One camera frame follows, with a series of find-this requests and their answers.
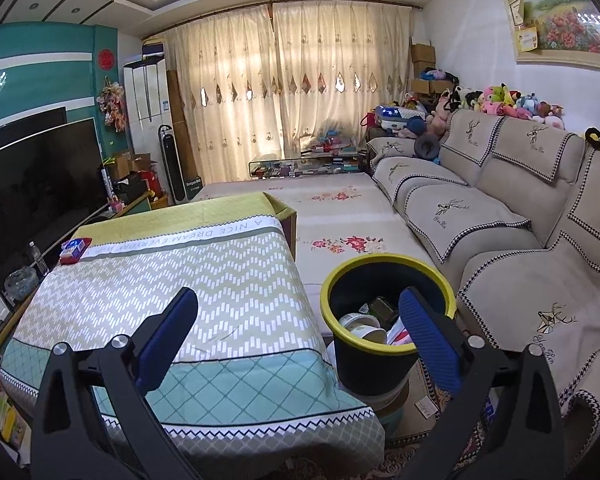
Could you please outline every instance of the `yellow fabric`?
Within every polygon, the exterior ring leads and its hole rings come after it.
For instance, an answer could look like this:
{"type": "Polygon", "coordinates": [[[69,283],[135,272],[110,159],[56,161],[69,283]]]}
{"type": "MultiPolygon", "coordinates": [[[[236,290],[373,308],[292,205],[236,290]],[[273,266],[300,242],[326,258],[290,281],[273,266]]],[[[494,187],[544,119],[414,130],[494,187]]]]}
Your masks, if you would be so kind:
{"type": "Polygon", "coordinates": [[[75,232],[74,238],[92,238],[92,245],[102,245],[174,234],[256,215],[273,215],[282,221],[293,213],[293,209],[266,193],[249,193],[85,225],[75,232]]]}

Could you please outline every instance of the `black trash can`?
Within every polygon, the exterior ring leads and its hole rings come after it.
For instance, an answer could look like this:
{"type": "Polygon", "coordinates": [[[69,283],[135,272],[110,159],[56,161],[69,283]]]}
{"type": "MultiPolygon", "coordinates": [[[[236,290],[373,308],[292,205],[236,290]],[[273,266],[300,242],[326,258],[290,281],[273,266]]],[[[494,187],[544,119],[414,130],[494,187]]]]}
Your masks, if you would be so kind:
{"type": "Polygon", "coordinates": [[[320,291],[320,310],[333,332],[338,377],[361,396],[380,396],[394,388],[418,359],[414,344],[390,346],[354,336],[338,320],[383,296],[398,305],[401,292],[415,286],[436,312],[453,319],[456,298],[437,269],[401,254],[366,254],[337,267],[320,291]]]}

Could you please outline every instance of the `curtain rod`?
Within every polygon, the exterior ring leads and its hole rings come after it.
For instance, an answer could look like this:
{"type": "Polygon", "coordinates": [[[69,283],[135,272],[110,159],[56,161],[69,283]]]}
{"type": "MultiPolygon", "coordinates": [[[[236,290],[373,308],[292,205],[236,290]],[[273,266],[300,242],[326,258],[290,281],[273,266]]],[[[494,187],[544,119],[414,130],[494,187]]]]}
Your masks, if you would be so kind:
{"type": "MultiPolygon", "coordinates": [[[[181,25],[186,25],[187,23],[191,23],[191,22],[196,22],[197,20],[202,20],[203,18],[209,18],[211,16],[215,16],[216,14],[222,14],[223,12],[230,12],[231,10],[249,9],[251,7],[257,7],[257,6],[265,5],[265,4],[286,4],[287,2],[314,2],[314,1],[316,1],[316,0],[264,0],[262,2],[256,2],[254,4],[245,4],[245,5],[241,5],[241,6],[237,6],[237,7],[228,7],[226,9],[215,10],[214,12],[208,12],[207,14],[202,14],[201,16],[196,16],[195,18],[189,18],[188,20],[185,20],[183,22],[175,23],[174,25],[171,25],[170,27],[162,28],[161,30],[158,30],[157,32],[153,32],[153,33],[145,36],[144,38],[142,38],[142,40],[148,40],[149,38],[155,36],[156,34],[161,34],[167,30],[171,30],[172,28],[176,28],[181,25]]],[[[388,2],[385,0],[345,0],[345,1],[347,1],[347,2],[369,2],[372,4],[387,4],[387,5],[395,5],[398,7],[411,7],[412,9],[422,10],[422,7],[418,6],[418,5],[399,4],[397,2],[388,2]]]]}

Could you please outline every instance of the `water bottle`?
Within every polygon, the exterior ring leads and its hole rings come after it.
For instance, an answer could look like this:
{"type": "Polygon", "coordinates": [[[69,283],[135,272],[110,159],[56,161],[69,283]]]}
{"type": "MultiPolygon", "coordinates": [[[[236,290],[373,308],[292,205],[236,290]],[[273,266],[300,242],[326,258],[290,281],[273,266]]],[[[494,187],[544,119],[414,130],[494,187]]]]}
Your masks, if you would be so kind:
{"type": "Polygon", "coordinates": [[[42,273],[42,275],[43,276],[48,275],[49,268],[46,266],[46,262],[42,258],[42,253],[40,252],[40,249],[37,248],[35,243],[33,243],[33,242],[29,242],[29,247],[31,247],[31,256],[33,256],[33,259],[34,259],[36,265],[38,266],[38,269],[40,269],[40,272],[42,273]]]}

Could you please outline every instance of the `painting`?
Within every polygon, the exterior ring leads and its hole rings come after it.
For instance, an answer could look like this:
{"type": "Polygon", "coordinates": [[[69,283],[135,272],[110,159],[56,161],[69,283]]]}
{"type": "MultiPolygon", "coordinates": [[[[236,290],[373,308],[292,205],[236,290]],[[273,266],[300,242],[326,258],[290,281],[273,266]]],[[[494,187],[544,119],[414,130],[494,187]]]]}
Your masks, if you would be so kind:
{"type": "MultiPolygon", "coordinates": [[[[505,0],[507,10],[515,0],[505,0]]],[[[523,52],[510,12],[516,60],[600,68],[600,13],[591,0],[522,0],[522,29],[536,28],[538,48],[523,52]]]]}

